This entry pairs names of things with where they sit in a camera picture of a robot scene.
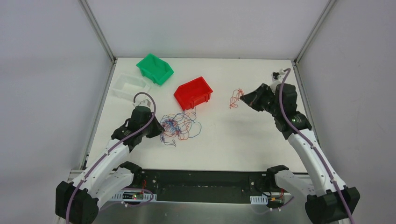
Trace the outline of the red plastic bin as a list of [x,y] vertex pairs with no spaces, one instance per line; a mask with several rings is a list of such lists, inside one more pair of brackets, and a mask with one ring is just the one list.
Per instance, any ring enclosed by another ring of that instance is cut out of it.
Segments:
[[174,97],[183,111],[193,109],[197,105],[208,102],[213,93],[212,88],[203,77],[195,78],[180,85]]

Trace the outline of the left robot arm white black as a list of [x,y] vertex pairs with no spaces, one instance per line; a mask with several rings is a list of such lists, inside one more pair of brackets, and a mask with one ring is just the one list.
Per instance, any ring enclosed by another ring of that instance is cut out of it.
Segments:
[[137,106],[115,129],[101,156],[71,182],[56,188],[55,214],[72,224],[91,224],[117,192],[142,184],[142,168],[127,160],[142,138],[160,135],[163,128],[147,106]]

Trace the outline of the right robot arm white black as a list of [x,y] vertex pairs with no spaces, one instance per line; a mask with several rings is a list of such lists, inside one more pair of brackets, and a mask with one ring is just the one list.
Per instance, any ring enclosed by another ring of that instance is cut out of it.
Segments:
[[264,185],[271,191],[283,189],[303,203],[313,224],[353,224],[352,213],[360,199],[355,187],[348,187],[325,158],[316,142],[312,126],[297,110],[297,91],[291,84],[262,84],[240,96],[250,108],[272,115],[276,128],[294,148],[308,172],[312,184],[296,177],[285,165],[267,169]]

